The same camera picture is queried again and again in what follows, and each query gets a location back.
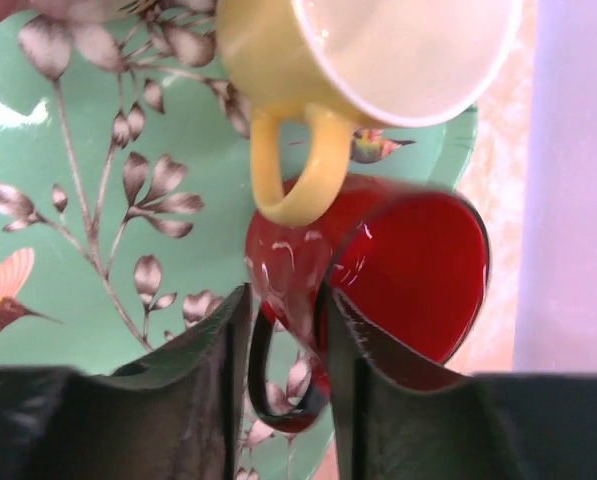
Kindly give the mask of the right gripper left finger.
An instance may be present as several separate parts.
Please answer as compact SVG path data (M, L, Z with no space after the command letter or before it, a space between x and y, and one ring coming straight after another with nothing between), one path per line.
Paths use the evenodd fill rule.
M231 479L251 291L109 376L0 367L0 479Z

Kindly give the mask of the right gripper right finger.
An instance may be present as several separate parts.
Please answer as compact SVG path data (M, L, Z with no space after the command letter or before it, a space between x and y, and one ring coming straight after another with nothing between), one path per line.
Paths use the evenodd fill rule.
M453 372L325 293L343 479L597 479L597 375Z

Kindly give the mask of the red mug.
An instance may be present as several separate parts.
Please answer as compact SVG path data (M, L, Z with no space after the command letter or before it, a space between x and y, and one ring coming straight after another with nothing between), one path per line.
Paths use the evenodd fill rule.
M330 397L326 288L340 290L392 338L442 364L479 314L491 253L485 223L464 196L435 185L351 174L327 212L307 226L281 226L255 214L245 264L260 300L249 357L250 401L264 423L298 433ZM274 408L266 387L276 325L307 351L312 370L303 397L285 412Z

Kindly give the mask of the yellow mug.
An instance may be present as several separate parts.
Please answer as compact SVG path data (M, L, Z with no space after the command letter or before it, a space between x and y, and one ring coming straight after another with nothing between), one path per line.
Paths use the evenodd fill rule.
M251 104L259 213L310 224L341 189L356 130L461 114L500 70L521 12L513 0L219 1L219 55Z

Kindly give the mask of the pink floral mug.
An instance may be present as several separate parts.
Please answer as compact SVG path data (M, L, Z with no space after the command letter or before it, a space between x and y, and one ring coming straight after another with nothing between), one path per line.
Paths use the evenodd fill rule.
M215 1L156 1L156 0L30 0L26 6L54 19L76 22L108 22L141 14L159 5L189 7L196 12L211 12Z

